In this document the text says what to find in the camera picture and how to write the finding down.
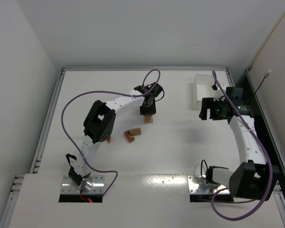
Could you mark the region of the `small light wood cube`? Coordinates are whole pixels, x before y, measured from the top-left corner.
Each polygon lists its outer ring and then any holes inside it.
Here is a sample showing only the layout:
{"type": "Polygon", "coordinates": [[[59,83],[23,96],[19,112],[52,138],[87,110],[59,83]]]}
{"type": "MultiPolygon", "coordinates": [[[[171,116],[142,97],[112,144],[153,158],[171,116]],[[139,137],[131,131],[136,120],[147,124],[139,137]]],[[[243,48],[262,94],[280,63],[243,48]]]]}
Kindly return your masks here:
{"type": "Polygon", "coordinates": [[[145,120],[148,122],[153,122],[153,116],[152,115],[146,115],[145,120]]]}

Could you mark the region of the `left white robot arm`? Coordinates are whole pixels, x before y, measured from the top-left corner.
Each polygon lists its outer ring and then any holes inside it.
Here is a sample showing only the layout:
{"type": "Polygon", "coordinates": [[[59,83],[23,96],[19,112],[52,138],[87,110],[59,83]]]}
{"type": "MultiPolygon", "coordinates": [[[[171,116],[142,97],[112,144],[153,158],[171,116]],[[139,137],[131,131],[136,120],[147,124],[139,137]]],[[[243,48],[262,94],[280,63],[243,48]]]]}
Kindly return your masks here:
{"type": "Polygon", "coordinates": [[[157,102],[156,98],[160,95],[160,93],[164,93],[163,87],[157,82],[153,82],[150,85],[139,85],[127,94],[111,91],[85,92],[72,98],[65,105],[61,114],[62,129],[70,142],[78,150],[83,160],[84,167],[87,167],[87,170],[89,171],[86,172],[84,169],[81,171],[76,171],[73,166],[70,166],[68,175],[77,186],[81,185],[84,177],[90,175],[91,171],[101,174],[114,173],[115,177],[113,181],[117,179],[117,171],[98,170],[93,168],[88,160],[97,154],[102,143],[111,137],[117,117],[135,108],[139,108],[140,114],[144,116],[156,114],[155,103],[157,102]],[[79,147],[66,130],[64,124],[64,114],[68,106],[76,99],[88,94],[96,93],[113,94],[118,95],[119,97],[111,101],[102,102],[101,100],[97,100],[93,103],[83,123],[84,143],[82,147],[79,147]]]}

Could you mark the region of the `white plastic box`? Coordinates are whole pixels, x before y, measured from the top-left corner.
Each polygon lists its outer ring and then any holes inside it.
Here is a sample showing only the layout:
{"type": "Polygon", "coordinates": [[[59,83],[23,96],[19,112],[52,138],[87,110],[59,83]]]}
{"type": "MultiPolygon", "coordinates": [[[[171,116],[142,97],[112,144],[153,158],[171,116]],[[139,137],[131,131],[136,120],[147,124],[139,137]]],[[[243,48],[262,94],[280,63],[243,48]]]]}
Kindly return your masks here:
{"type": "Polygon", "coordinates": [[[192,84],[193,110],[200,111],[203,98],[213,98],[214,93],[211,88],[216,81],[211,75],[197,74],[192,84]]]}

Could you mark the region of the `light wood numbered plank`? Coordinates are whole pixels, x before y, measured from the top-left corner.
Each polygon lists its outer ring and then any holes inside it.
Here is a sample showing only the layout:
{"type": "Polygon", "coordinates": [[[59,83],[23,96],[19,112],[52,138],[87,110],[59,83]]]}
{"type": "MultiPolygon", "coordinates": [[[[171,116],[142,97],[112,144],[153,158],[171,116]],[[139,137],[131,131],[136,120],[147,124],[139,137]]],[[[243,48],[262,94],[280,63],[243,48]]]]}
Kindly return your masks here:
{"type": "Polygon", "coordinates": [[[144,123],[145,124],[153,123],[153,116],[144,116],[144,123]]]}

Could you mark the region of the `red-brown arch block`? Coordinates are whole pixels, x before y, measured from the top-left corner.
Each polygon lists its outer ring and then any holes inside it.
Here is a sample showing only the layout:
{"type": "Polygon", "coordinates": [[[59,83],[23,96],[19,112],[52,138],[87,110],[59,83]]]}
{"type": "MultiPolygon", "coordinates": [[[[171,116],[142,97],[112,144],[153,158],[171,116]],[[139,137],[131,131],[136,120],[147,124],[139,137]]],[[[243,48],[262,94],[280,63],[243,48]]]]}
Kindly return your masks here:
{"type": "Polygon", "coordinates": [[[132,142],[135,140],[134,137],[131,137],[131,136],[130,136],[130,131],[129,131],[129,130],[126,131],[126,132],[124,132],[124,135],[125,135],[125,137],[126,137],[126,139],[127,139],[127,141],[128,141],[129,143],[132,143],[132,142]]]}

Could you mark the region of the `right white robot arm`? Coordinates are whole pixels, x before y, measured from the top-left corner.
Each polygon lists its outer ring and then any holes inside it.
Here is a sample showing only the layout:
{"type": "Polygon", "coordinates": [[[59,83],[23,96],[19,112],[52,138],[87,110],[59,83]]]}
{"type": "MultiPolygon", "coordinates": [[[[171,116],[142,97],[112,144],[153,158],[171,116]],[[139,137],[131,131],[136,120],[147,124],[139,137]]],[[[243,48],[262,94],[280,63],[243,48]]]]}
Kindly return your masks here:
{"type": "Polygon", "coordinates": [[[269,200],[280,174],[276,165],[268,165],[263,149],[257,142],[254,114],[244,104],[240,87],[227,87],[227,98],[203,98],[201,120],[227,120],[237,143],[239,167],[231,171],[225,167],[209,166],[205,180],[229,189],[234,198],[269,200]]]}

